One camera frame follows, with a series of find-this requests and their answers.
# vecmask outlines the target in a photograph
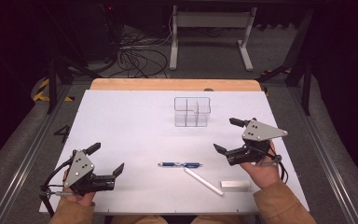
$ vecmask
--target gray carpet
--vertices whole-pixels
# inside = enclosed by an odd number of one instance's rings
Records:
[[[295,34],[296,30],[293,28],[285,30],[268,28],[265,31],[254,28],[248,43],[248,51],[255,70],[246,72],[240,52],[236,47],[237,36],[241,36],[241,31],[225,31],[220,37],[215,38],[195,32],[185,32],[179,38],[177,70],[171,71],[167,68],[165,72],[171,78],[254,79],[259,77],[261,71],[273,69],[282,64]],[[168,58],[170,56],[169,43],[152,49],[162,52]],[[163,62],[162,58],[153,55],[150,53],[148,56]],[[146,69],[152,72],[157,68],[150,66]],[[108,77],[117,71],[118,68],[114,66],[104,72],[103,76]],[[285,78],[286,75],[279,75],[263,83],[262,86],[268,87],[268,101],[278,126],[290,133],[284,138],[284,142],[299,175],[311,214],[318,223],[358,223],[348,221],[343,212],[337,195],[333,191],[331,180],[326,175],[315,152],[315,144],[304,123],[302,111],[296,109],[298,101],[293,97],[293,91],[300,91],[300,87],[286,88],[282,84]],[[21,183],[18,195],[14,195],[15,201],[9,205],[8,212],[2,217],[1,223],[48,223],[48,215],[38,212],[41,202],[37,195],[39,186],[54,169],[63,148],[62,137],[54,133],[64,125],[72,126],[84,91],[89,87],[89,78],[76,77],[67,93],[68,96],[75,96],[75,100],[63,102],[58,108],[44,134],[45,137],[41,140],[39,153],[34,163],[30,164],[30,172]],[[48,102],[36,102],[33,110],[2,148],[0,152],[0,202],[5,196],[13,175],[21,166],[22,159],[28,153],[28,149],[34,145],[34,139],[43,121],[48,117],[47,110]],[[321,100],[318,84],[314,79],[311,88],[310,113],[310,118],[315,124],[324,148],[339,170],[352,199],[351,202],[358,212],[358,170],[337,136]],[[103,223],[103,217],[95,216],[93,223]]]

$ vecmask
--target tan sleeve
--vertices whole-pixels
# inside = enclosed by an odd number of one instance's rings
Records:
[[[296,195],[281,180],[254,194],[261,216],[268,224],[316,224]]]
[[[92,206],[87,207],[61,198],[56,212],[49,223],[90,224],[94,208],[95,203],[93,203]]]

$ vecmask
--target white metal frame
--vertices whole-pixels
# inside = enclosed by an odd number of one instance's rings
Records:
[[[178,11],[177,6],[173,6],[172,12],[172,47],[170,69],[175,70],[178,56],[178,27],[227,27],[227,28],[246,28],[242,40],[238,40],[243,63],[246,71],[253,71],[253,66],[249,58],[246,44],[252,30],[255,19],[256,7],[252,7],[250,12],[184,12]]]

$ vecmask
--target person's right hand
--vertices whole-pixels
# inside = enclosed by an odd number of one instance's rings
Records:
[[[272,151],[275,151],[275,147],[272,144],[272,141],[270,141],[271,149],[269,150],[269,154],[274,155],[275,153]],[[265,157],[263,160],[258,162],[257,164],[253,165],[250,162],[244,162],[241,163],[240,166],[242,169],[244,169],[249,176],[252,178],[252,180],[255,182],[255,184],[263,189],[276,181],[278,181],[279,178],[279,170],[278,165],[270,165],[270,166],[263,166],[263,162],[270,162],[270,157]]]

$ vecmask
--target white pen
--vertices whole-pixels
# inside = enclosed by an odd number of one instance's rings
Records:
[[[194,173],[193,171],[191,171],[190,169],[185,167],[185,171],[186,173],[192,175],[194,178],[198,179],[199,182],[201,182],[203,185],[205,185],[206,187],[208,187],[209,189],[213,190],[215,193],[217,193],[220,196],[224,196],[225,193],[223,193],[220,189],[218,189],[217,187],[213,186],[211,183],[209,183],[208,181],[204,180],[202,177],[200,177],[199,175],[197,175],[196,173]]]

